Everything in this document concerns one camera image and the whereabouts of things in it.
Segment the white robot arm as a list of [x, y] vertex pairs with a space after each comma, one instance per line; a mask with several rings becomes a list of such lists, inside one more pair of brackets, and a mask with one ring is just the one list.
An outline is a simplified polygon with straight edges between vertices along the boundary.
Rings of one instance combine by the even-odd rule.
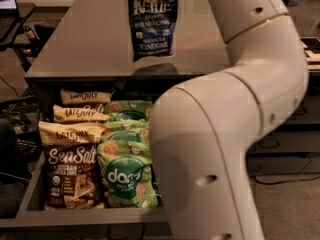
[[307, 62], [282, 0], [209, 3], [230, 65], [156, 101], [153, 168], [175, 240], [265, 240], [246, 153], [297, 109]]

